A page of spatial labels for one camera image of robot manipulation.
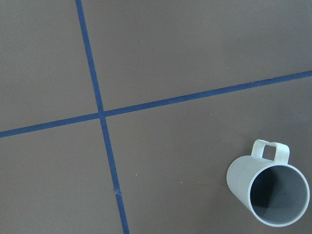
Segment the white cup with handle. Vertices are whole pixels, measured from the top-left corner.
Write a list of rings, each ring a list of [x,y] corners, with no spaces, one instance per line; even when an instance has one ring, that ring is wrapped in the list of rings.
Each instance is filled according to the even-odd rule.
[[[310,189],[304,175],[289,162],[287,145],[257,139],[250,155],[228,167],[230,191],[255,216],[271,227],[286,227],[308,208]]]

